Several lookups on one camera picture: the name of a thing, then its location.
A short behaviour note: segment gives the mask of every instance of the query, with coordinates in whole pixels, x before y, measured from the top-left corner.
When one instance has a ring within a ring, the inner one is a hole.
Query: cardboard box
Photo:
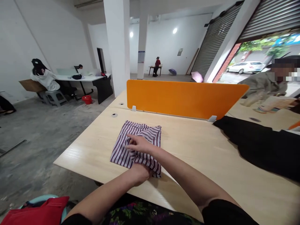
[[[26,91],[41,92],[41,91],[46,91],[47,90],[39,82],[33,81],[31,79],[23,80],[23,81],[19,81],[19,82],[23,86],[23,88],[25,88]]]

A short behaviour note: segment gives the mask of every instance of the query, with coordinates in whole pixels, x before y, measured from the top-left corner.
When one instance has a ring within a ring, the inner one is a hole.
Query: hand
[[[138,151],[141,153],[150,154],[151,149],[154,147],[153,144],[148,142],[142,136],[135,136],[132,134],[127,134],[127,137],[131,138],[129,145],[125,146],[125,148],[127,148],[127,149],[135,150],[135,151]]]
[[[153,175],[153,171],[149,167],[134,163],[128,170],[129,179],[132,180],[135,187],[141,185]]]

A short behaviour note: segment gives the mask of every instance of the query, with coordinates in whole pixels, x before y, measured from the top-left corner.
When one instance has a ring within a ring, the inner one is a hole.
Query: striped cloth
[[[126,150],[130,137],[127,134],[145,137],[147,141],[160,147],[161,126],[148,127],[146,124],[139,124],[126,121],[119,133],[115,146],[113,147],[110,161],[112,163],[131,168],[133,163],[140,163],[148,166],[154,171],[153,177],[161,177],[161,165],[149,154],[133,150]]]

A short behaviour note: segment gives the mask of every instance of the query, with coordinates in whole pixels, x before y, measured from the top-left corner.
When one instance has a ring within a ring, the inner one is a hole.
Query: tree
[[[241,45],[241,48],[239,51],[241,52],[248,52],[248,51],[261,51],[263,49],[263,46],[272,46],[275,44],[277,37],[272,38],[265,38],[255,41],[249,41],[244,42]]]
[[[272,58],[280,58],[288,51],[288,46],[286,44],[291,40],[291,36],[281,37],[280,42],[275,44],[266,52],[267,56],[272,56]]]

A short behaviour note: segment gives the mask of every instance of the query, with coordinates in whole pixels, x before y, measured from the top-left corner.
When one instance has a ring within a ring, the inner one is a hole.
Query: red shirt
[[[158,60],[156,60],[156,62],[155,62],[155,66],[156,66],[156,67],[159,67],[159,65],[160,65],[160,60],[158,59]]]

